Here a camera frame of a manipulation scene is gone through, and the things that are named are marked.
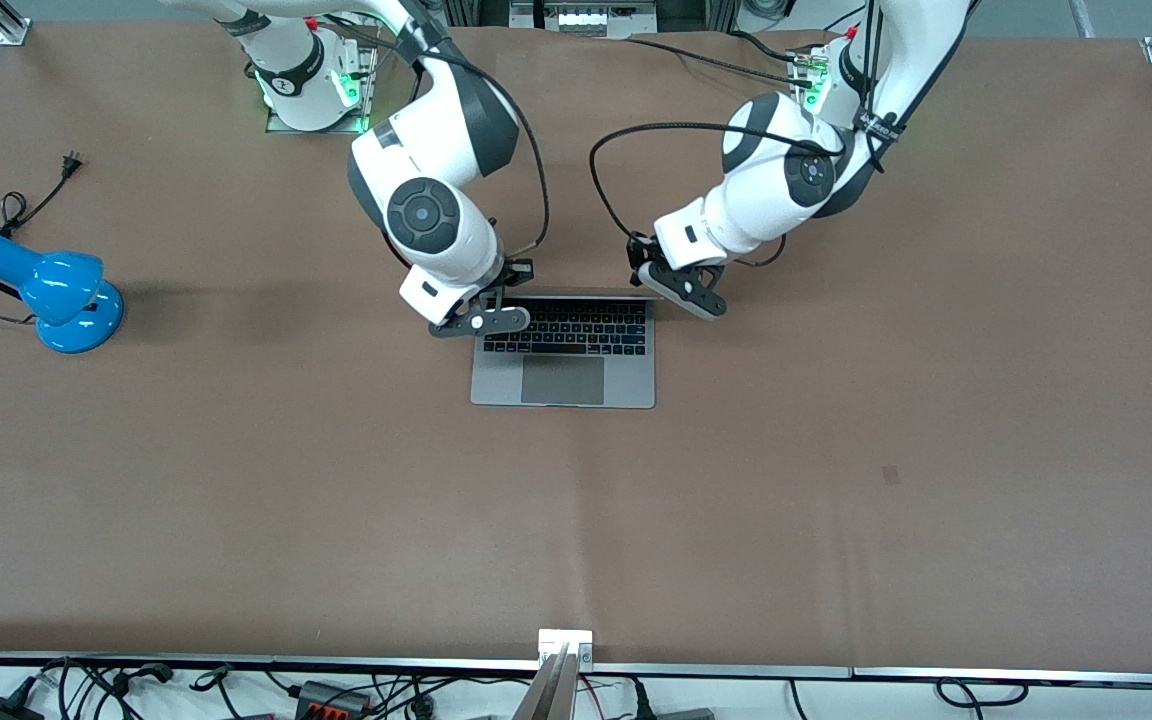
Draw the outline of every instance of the laptop keyboard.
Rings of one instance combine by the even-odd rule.
[[[649,304],[624,300],[511,300],[531,324],[521,333],[488,334],[486,353],[646,355]]]

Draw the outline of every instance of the black strap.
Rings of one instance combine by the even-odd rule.
[[[311,35],[310,37],[314,38],[314,48],[310,50],[310,56],[303,63],[280,73],[271,73],[264,68],[256,68],[256,74],[259,74],[262,81],[265,81],[265,85],[270,90],[282,97],[296,97],[301,94],[301,90],[305,88],[305,83],[310,82],[316,74],[319,74],[319,70],[323,69],[326,50],[323,48],[323,40],[319,36]]]
[[[420,55],[448,40],[450,37],[444,32],[438,23],[424,23],[418,26],[407,24],[401,31],[397,31],[397,45],[394,45],[394,53],[397,53],[404,63],[415,65],[417,60],[420,60]]]
[[[247,10],[243,17],[237,20],[230,20],[228,23],[215,21],[219,26],[225,28],[225,32],[229,33],[229,37],[242,37],[244,35],[251,35],[256,31],[262,31],[262,29],[270,26],[270,18],[262,15],[255,10]]]

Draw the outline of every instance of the trackpad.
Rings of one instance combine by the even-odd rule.
[[[602,357],[522,356],[522,401],[537,406],[601,406]]]

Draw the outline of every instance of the keyboard key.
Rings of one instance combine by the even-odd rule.
[[[571,342],[533,342],[532,353],[553,353],[558,355],[585,355],[585,346]]]

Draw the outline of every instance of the white floor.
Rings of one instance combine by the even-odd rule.
[[[12,694],[26,669],[0,667],[0,697]],[[53,670],[52,679],[58,679]],[[229,711],[221,702],[220,694],[197,694],[188,684],[200,675],[199,670],[179,670],[172,683],[160,685],[152,679],[136,680],[132,692],[127,697],[146,720],[225,720]],[[367,675],[275,675],[285,684],[302,683],[305,680],[348,688],[371,684]],[[81,675],[70,673],[67,697],[78,688]],[[596,689],[602,711],[608,720],[635,711],[634,691],[622,679],[599,679],[594,684],[612,683]],[[708,708],[718,720],[799,720],[790,703],[788,684],[782,680],[689,680],[644,679],[649,698],[657,714],[694,708]],[[945,705],[937,699],[931,684],[925,683],[869,683],[869,682],[808,682],[801,680],[799,698],[810,720],[972,720],[972,712]],[[234,673],[225,687],[228,688],[234,707],[242,715],[273,714],[279,719],[296,717],[296,702],[275,688],[260,673]],[[526,691],[525,685],[502,683],[479,685],[467,682],[449,685],[433,694],[435,719],[470,720],[482,717],[507,719]],[[1015,691],[1003,688],[977,688],[980,700],[1007,697]],[[94,698],[88,703],[83,717],[91,719]],[[103,717],[115,719],[120,712],[113,702],[106,702]],[[60,717],[56,691],[38,683],[35,685],[29,707],[41,712],[47,719]],[[984,710],[986,720],[1128,720],[1152,719],[1152,689],[1111,688],[1049,688],[1039,687],[1030,691],[1020,705]],[[577,720],[599,720],[589,692],[581,692],[576,703]]]

